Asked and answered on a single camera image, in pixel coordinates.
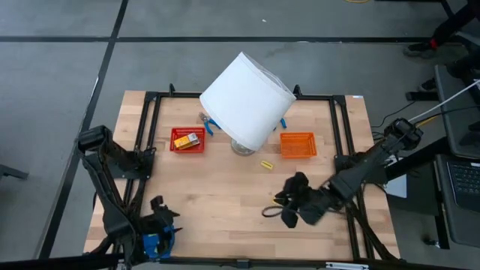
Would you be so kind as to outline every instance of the gray floor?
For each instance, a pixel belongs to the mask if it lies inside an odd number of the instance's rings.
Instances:
[[[120,0],[0,1],[0,35],[110,36]],[[130,0],[120,36],[428,36],[446,18],[440,4],[341,0]],[[292,88],[308,94],[364,95],[370,122],[407,104],[404,92],[433,76],[433,65],[459,57],[442,48],[433,61],[404,58],[403,44],[117,43],[94,125],[114,128],[124,90],[201,92],[241,51]],[[0,43],[0,164],[30,172],[0,182],[0,261],[29,259],[44,227],[66,158],[100,67],[105,43]],[[414,116],[435,103],[417,103]],[[444,134],[424,129],[422,145]],[[92,214],[92,184],[76,174],[52,255],[80,254]],[[433,219],[392,208],[401,256],[414,263],[473,269],[479,250],[422,244]],[[143,265],[153,269],[158,265]],[[169,269],[202,268],[168,266]]]

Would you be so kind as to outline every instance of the orange basket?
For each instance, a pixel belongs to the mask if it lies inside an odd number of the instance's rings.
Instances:
[[[280,133],[282,158],[310,158],[317,155],[313,132]]]
[[[195,133],[200,141],[199,144],[186,149],[177,149],[173,141],[188,134]],[[179,154],[193,154],[193,153],[203,153],[205,148],[205,128],[204,127],[174,127],[172,128],[172,135],[170,136],[170,151],[179,153]]]

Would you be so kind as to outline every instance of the pliers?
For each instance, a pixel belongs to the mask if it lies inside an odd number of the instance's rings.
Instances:
[[[282,124],[283,128],[287,128],[287,123],[285,122],[285,119],[283,119],[283,118],[280,119],[280,123]]]
[[[198,116],[200,117],[200,119],[202,119],[203,121],[203,124],[205,125],[205,129],[207,130],[207,132],[213,136],[213,131],[210,129],[209,127],[209,123],[210,124],[213,124],[213,125],[216,125],[218,129],[221,130],[221,127],[212,119],[212,118],[209,118],[207,115],[205,115],[203,112],[200,112],[198,114]]]

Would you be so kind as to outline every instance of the white lampshade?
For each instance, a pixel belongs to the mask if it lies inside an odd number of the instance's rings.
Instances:
[[[255,151],[295,100],[275,75],[243,52],[200,95],[210,117],[235,141]]]

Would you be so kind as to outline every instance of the wooden table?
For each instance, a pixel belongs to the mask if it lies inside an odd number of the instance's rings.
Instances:
[[[144,91],[126,91],[121,104],[113,139],[124,148],[134,148],[137,127],[143,106]],[[360,152],[373,145],[370,124],[362,97],[347,96],[347,109],[355,150]],[[327,213],[316,226],[299,220],[295,229],[288,229],[279,217],[265,218],[260,212],[272,204],[272,197],[282,190],[287,178],[301,171],[310,186],[319,187],[334,173],[335,137],[329,103],[318,100],[297,100],[285,115],[288,128],[279,125],[260,151],[250,157],[234,154],[230,137],[213,127],[214,136],[207,135],[203,154],[176,154],[169,150],[173,127],[202,127],[198,117],[204,112],[198,98],[164,97],[154,140],[157,148],[154,169],[145,189],[142,215],[152,211],[149,201],[162,195],[166,204],[180,217],[176,227],[174,257],[250,258],[291,260],[351,260],[346,218]],[[337,108],[342,146],[347,143]],[[149,127],[145,127],[146,138]],[[313,131],[318,155],[304,160],[285,160],[280,156],[279,133]],[[260,166],[265,160],[274,164],[269,171]],[[115,180],[120,194],[125,179]],[[399,256],[385,194],[373,185],[364,196],[371,227],[394,255]],[[103,208],[97,201],[85,251],[100,244],[106,234]],[[365,249],[357,226],[360,251]]]

